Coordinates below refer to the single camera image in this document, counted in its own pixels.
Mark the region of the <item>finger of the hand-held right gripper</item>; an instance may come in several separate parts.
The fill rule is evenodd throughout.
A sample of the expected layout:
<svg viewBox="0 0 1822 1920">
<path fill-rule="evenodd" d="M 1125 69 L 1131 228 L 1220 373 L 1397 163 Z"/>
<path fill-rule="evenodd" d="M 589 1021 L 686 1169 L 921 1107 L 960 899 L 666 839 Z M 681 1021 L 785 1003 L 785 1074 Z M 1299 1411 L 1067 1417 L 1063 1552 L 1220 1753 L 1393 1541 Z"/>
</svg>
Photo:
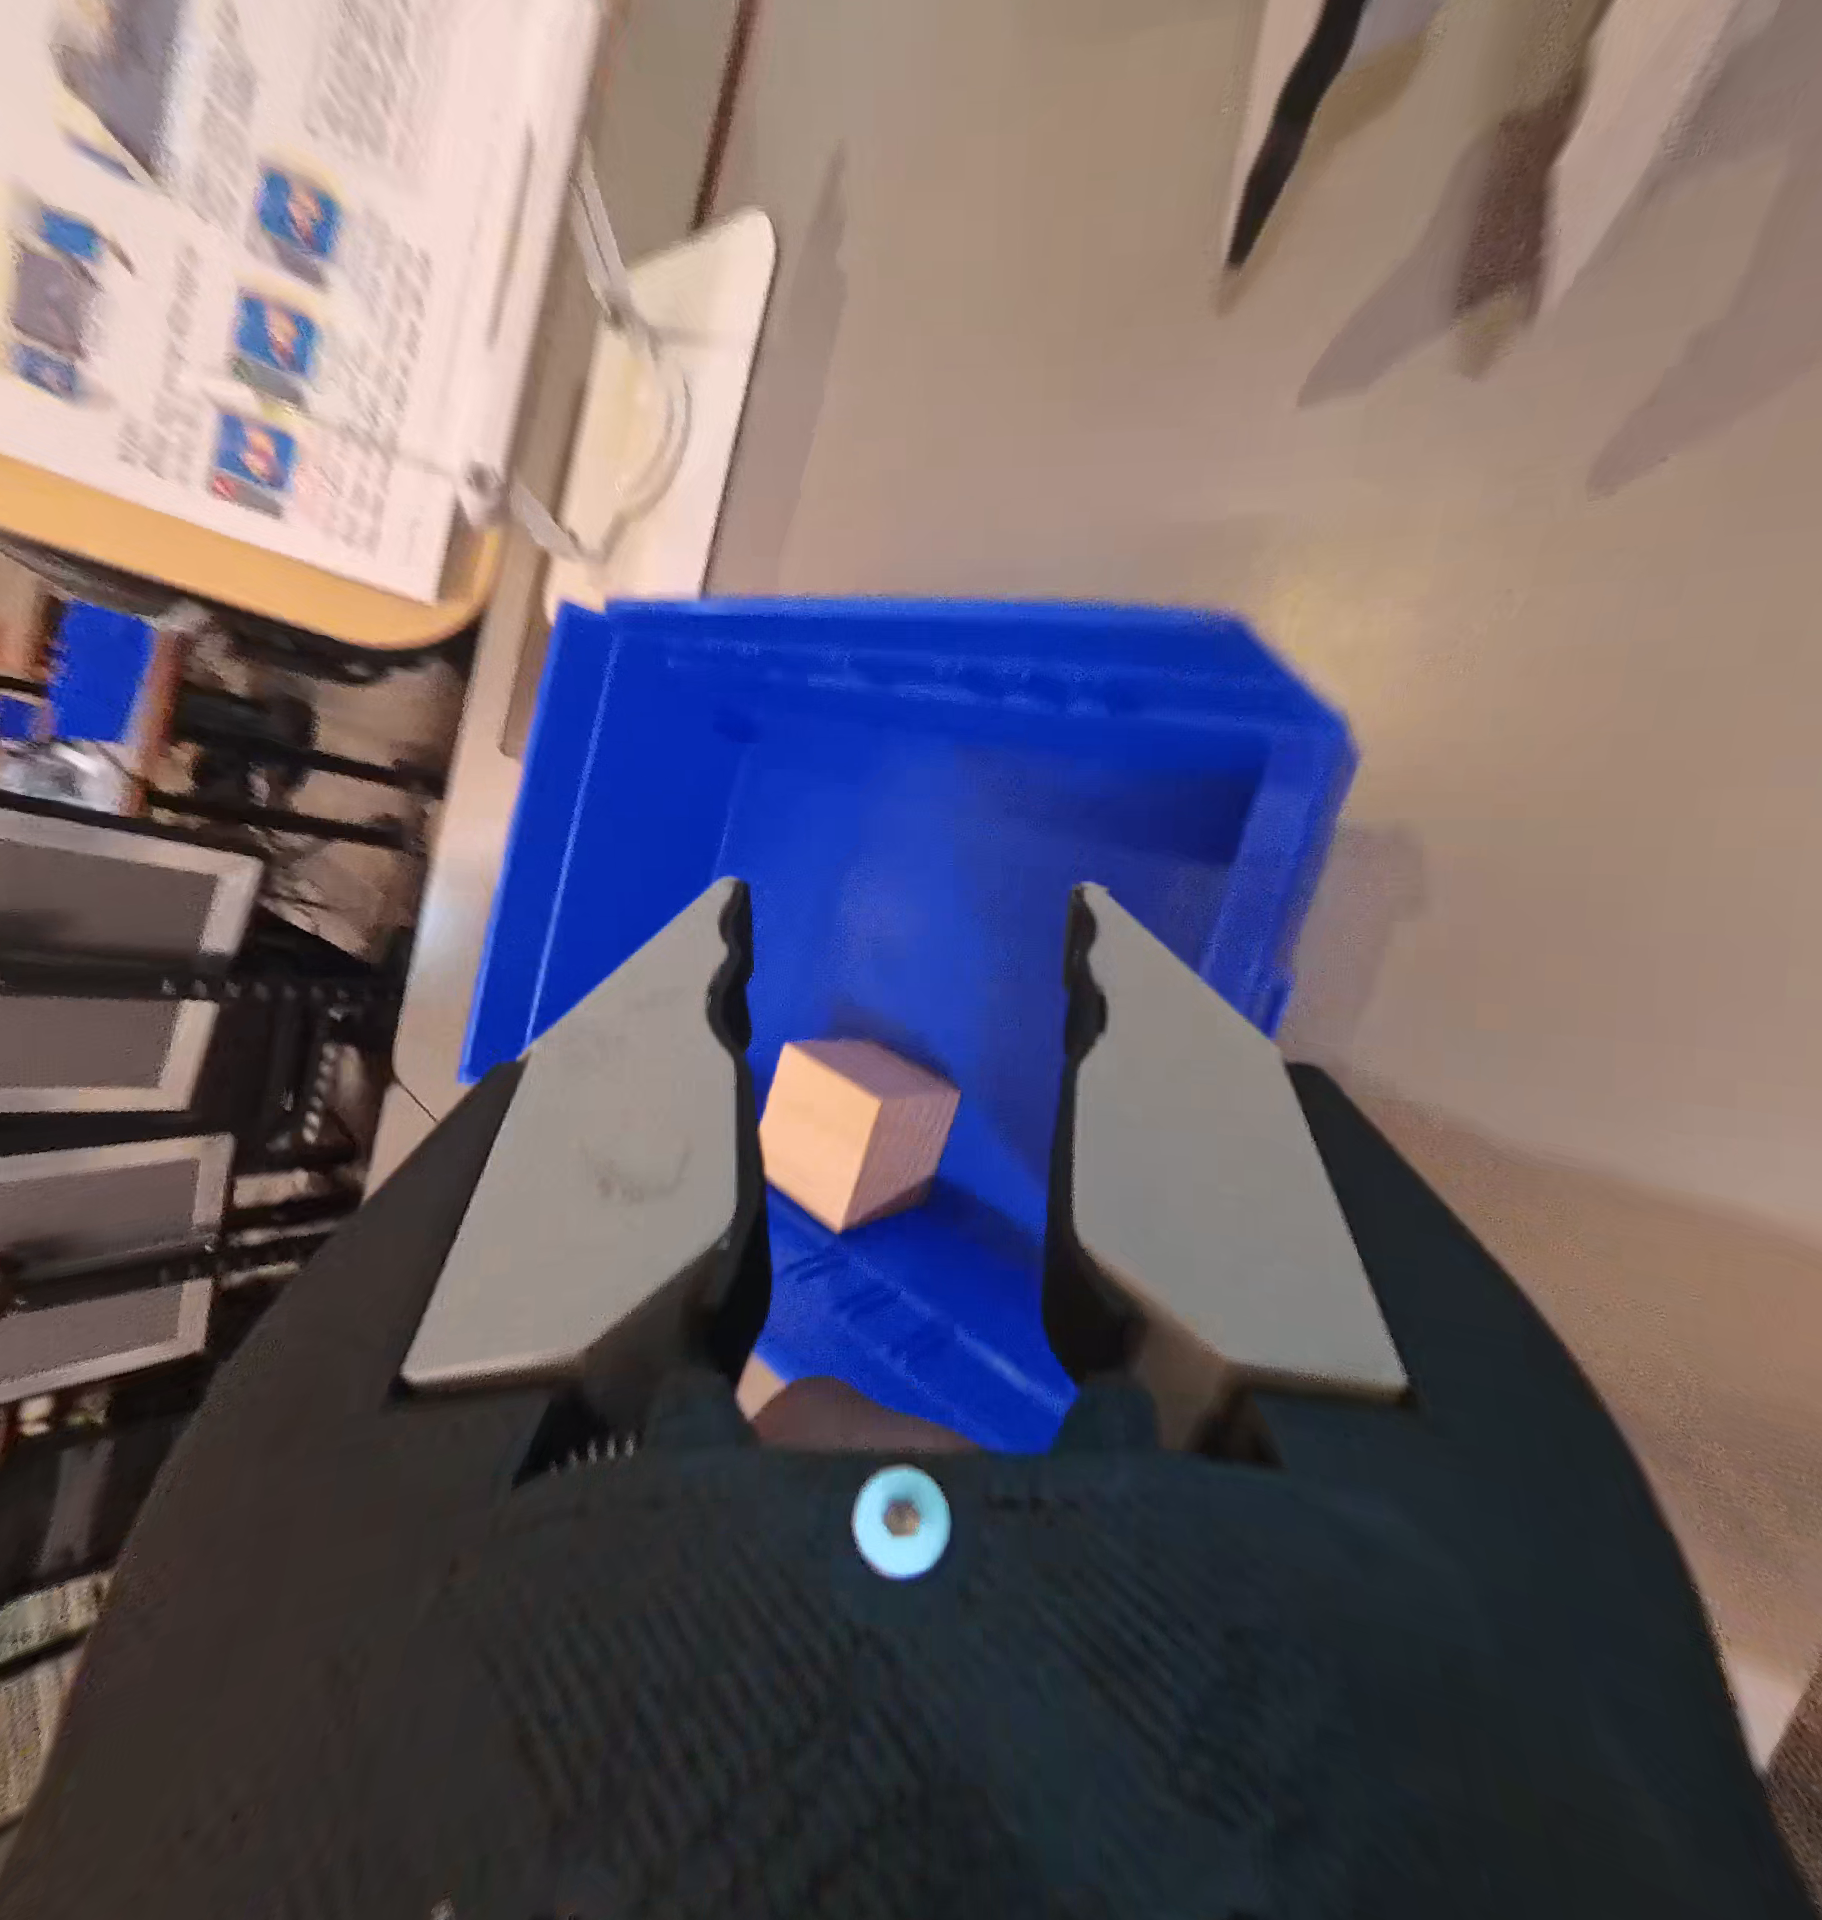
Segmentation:
<svg viewBox="0 0 1822 1920">
<path fill-rule="evenodd" d="M 1234 141 L 1222 269 L 1250 265 L 1312 124 L 1350 69 L 1403 56 L 1427 36 L 1435 2 L 1263 2 Z"/>
</svg>

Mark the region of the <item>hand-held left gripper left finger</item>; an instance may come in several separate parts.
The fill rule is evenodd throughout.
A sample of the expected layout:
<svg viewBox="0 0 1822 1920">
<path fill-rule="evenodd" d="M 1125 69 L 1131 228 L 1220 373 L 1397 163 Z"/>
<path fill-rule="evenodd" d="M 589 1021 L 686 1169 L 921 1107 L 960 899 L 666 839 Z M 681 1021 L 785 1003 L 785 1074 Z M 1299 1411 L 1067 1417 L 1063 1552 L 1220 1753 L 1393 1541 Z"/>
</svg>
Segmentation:
<svg viewBox="0 0 1822 1920">
<path fill-rule="evenodd" d="M 753 899 L 724 876 L 514 1064 L 402 1354 L 414 1392 L 734 1389 L 772 1301 L 748 1067 Z"/>
</svg>

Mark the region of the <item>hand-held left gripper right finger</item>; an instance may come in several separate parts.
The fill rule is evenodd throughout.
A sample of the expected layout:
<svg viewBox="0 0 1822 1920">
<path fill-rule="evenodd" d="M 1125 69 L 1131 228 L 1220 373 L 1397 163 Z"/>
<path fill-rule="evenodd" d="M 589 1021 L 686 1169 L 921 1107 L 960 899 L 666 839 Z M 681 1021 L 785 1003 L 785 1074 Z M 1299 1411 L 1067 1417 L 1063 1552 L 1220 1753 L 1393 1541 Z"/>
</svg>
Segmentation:
<svg viewBox="0 0 1822 1920">
<path fill-rule="evenodd" d="M 1077 1392 L 1130 1386 L 1165 1450 L 1261 1395 L 1396 1409 L 1403 1360 L 1272 1039 L 1115 897 L 1067 903 L 1042 1320 Z"/>
</svg>

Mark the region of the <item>medium natural wooden cube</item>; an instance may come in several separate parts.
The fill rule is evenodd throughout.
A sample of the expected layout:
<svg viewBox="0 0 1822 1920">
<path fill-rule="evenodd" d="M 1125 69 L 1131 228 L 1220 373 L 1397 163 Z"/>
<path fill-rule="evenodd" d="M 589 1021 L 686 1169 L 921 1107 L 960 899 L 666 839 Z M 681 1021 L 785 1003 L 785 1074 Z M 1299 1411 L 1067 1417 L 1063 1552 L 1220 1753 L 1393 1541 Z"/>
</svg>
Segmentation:
<svg viewBox="0 0 1822 1920">
<path fill-rule="evenodd" d="M 834 1235 L 867 1229 L 931 1196 L 957 1107 L 880 1044 L 785 1044 L 758 1120 L 766 1179 Z"/>
</svg>

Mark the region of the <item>blue plastic bin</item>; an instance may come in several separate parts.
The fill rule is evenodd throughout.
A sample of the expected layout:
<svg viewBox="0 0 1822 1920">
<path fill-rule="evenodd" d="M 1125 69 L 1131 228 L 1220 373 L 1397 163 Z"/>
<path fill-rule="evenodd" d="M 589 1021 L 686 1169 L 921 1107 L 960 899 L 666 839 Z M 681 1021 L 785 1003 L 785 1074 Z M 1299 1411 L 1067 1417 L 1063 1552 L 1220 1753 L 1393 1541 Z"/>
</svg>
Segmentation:
<svg viewBox="0 0 1822 1920">
<path fill-rule="evenodd" d="M 1040 1454 L 1073 1398 L 1040 1317 L 1070 895 L 1105 888 L 1271 1035 L 1355 769 L 1344 717 L 1234 615 L 561 607 L 461 1080 L 743 881 L 758 1095 L 785 1044 L 828 1039 L 960 1092 L 920 1209 L 837 1236 L 772 1200 L 756 1356 Z"/>
</svg>

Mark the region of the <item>small blue storage bin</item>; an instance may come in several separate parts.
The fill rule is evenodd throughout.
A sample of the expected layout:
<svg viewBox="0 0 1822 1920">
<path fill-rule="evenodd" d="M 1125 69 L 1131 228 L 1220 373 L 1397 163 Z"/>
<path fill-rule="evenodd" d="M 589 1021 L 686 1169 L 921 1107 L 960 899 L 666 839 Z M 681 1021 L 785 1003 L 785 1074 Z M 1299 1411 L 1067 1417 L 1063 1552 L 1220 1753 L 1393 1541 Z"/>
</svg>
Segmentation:
<svg viewBox="0 0 1822 1920">
<path fill-rule="evenodd" d="M 37 699 L 0 694 L 0 746 L 110 746 L 127 740 L 149 675 L 155 627 L 142 615 L 71 601 Z"/>
</svg>

